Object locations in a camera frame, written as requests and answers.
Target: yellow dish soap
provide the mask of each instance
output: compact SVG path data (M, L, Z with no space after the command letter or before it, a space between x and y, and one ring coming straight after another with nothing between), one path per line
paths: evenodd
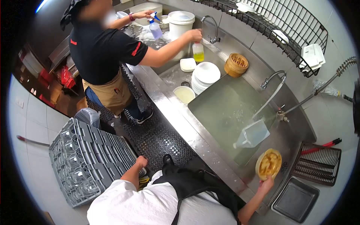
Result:
M195 61L204 61L204 46L200 42L195 42L193 44L193 54Z

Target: squeeze bottle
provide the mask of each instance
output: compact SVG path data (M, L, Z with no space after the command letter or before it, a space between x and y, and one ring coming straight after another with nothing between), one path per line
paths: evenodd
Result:
M193 54L195 61L204 61L204 46L200 42L195 42L193 44Z
M149 28L150 28L150 31L153 34L155 40L159 39L162 36L162 31L160 29L159 24L155 23L155 21L154 21L154 19L157 19L160 21L160 19L157 18L156 14L157 14L157 12L152 13L151 16L153 17L153 19L148 19L150 22Z

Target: red plastic bag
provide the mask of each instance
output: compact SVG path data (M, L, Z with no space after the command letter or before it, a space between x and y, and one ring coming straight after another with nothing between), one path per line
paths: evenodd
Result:
M63 68L61 68L61 83L66 88L72 88L75 85L75 80L69 72L69 68L67 66L63 66Z

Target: plastic jug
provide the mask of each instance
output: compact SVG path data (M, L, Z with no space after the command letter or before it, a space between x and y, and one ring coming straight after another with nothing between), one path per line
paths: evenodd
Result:
M154 19L157 19L160 21L159 18L157 18L156 16L157 12L154 12L151 14L151 16L154 18ZM157 40L159 39L161 36L162 36L162 31L160 29L160 26L158 23L155 23L154 19L149 19L149 22L150 22L150 26L149 26L149 29L151 31L151 33L153 34L154 36L154 39Z
M242 129L241 134L233 144L234 148L254 148L270 135L263 120L258 120Z

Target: hand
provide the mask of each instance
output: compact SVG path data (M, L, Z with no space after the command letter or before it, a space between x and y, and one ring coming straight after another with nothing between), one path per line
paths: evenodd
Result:
M141 168L144 168L148 165L148 159L145 156L139 156L136 159L135 164L138 164L139 166L141 166Z
M150 14L154 13L153 10L146 10L138 13L132 14L134 19L142 19L142 18L153 18Z
M267 180L260 181L260 186L257 191L265 196L273 186L274 180L271 178L271 175L268 175Z
M193 42L200 42L202 39L201 29L189 30L185 33L185 35L187 35Z

